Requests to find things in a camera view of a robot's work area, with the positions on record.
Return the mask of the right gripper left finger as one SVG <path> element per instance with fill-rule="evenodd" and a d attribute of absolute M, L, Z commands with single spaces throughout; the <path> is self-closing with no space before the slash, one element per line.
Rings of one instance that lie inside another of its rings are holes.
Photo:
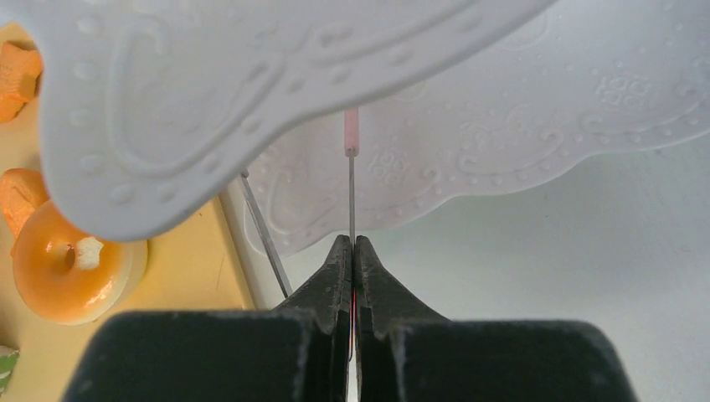
<path fill-rule="evenodd" d="M 352 243 L 270 310 L 135 310 L 90 340 L 65 401 L 344 401 Z"/>

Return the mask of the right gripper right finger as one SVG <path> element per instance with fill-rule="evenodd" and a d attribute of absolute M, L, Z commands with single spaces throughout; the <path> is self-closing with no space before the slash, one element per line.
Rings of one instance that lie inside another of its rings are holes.
<path fill-rule="evenodd" d="M 634 401 L 610 340 L 575 320 L 450 320 L 353 251 L 362 401 Z"/>

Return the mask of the pink handled metal tongs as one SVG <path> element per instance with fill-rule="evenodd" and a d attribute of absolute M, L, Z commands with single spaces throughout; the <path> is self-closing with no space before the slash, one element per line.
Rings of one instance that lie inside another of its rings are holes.
<path fill-rule="evenodd" d="M 355 159 L 359 154 L 359 110 L 358 108 L 349 109 L 344 112 L 343 117 L 343 146 L 344 155 L 348 160 L 348 237 L 350 240 L 351 252 L 354 252 L 357 243 L 356 236 L 356 186 L 355 186 Z M 253 190 L 250 187 L 249 172 L 244 170 L 238 178 L 238 183 L 250 216 L 253 220 L 255 228 L 263 245 L 265 255 L 270 262 L 271 269 L 275 274 L 275 278 L 280 287 L 280 290 L 285 298 L 293 293 L 293 288 L 287 279 L 286 271 L 282 261 L 278 255 L 275 243 L 270 235 L 264 215 L 261 213 L 259 205 L 256 201 Z M 348 360 L 351 360 L 354 355 L 355 346 L 355 310 L 356 294 L 355 291 L 350 291 L 350 310 L 349 310 L 349 334 L 348 334 Z"/>

